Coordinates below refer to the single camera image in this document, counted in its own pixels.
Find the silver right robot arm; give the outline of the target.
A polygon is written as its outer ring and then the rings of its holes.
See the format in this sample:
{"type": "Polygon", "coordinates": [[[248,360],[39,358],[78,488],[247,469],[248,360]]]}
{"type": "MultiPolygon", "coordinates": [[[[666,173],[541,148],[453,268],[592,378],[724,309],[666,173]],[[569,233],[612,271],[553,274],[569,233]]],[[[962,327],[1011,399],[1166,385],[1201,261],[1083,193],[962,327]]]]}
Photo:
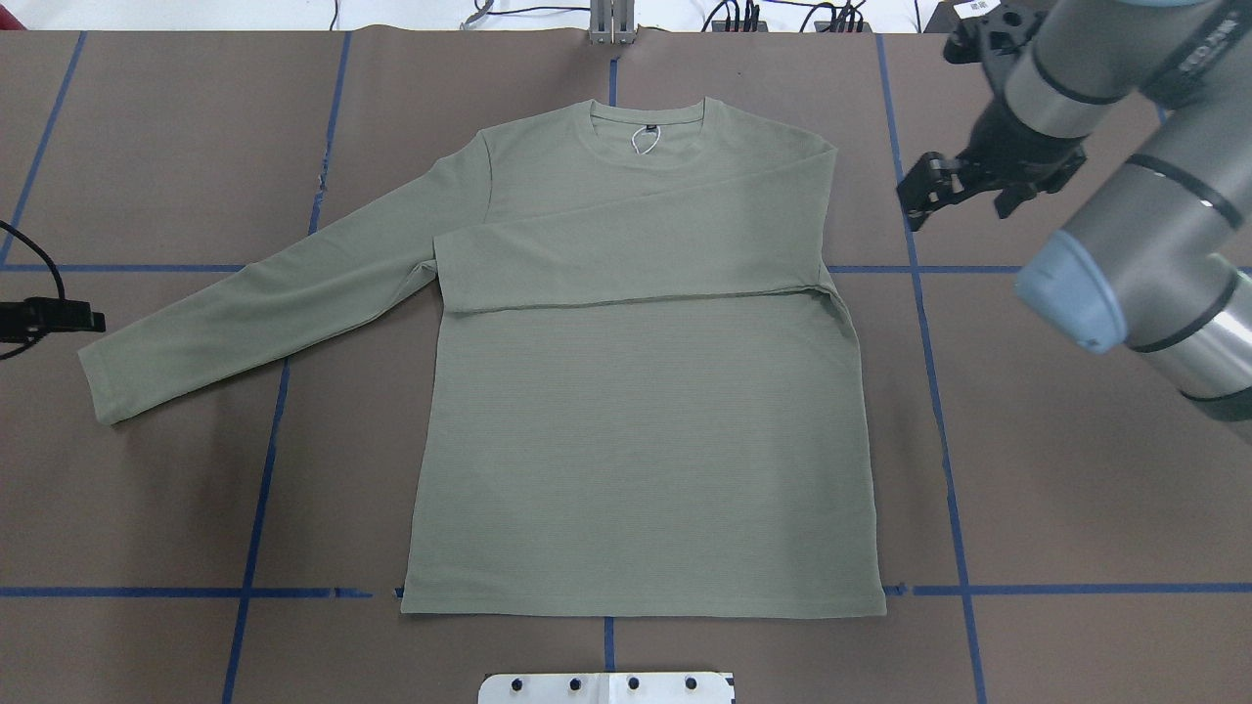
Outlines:
{"type": "Polygon", "coordinates": [[[896,187],[911,229],[993,193],[1009,217],[1055,195],[1126,96],[1166,120],[1052,233],[1015,293],[1080,348],[1124,346],[1221,423],[1251,418],[1249,276],[1219,253],[1249,223],[1247,1],[999,4],[957,23],[943,55],[992,98],[957,157],[923,154],[896,187]]]}

